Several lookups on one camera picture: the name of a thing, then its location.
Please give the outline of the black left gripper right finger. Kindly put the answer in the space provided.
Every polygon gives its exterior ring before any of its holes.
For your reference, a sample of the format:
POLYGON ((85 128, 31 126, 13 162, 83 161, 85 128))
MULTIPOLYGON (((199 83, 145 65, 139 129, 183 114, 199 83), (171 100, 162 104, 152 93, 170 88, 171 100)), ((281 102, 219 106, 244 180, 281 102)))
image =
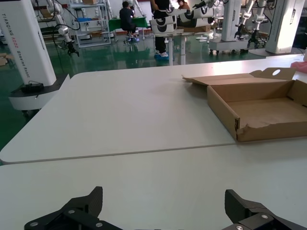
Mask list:
POLYGON ((232 189, 224 194, 224 209, 232 225, 224 230, 305 230, 299 224, 283 219, 263 204, 245 200, 232 189))

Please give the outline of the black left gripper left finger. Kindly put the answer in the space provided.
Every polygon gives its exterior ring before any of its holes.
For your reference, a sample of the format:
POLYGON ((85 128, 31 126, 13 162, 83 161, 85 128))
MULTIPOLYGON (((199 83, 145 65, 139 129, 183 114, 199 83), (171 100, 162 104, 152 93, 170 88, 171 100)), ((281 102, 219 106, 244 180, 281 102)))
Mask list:
POLYGON ((103 226, 98 216, 103 206, 103 188, 72 198, 59 210, 29 221, 25 230, 96 230, 103 226))

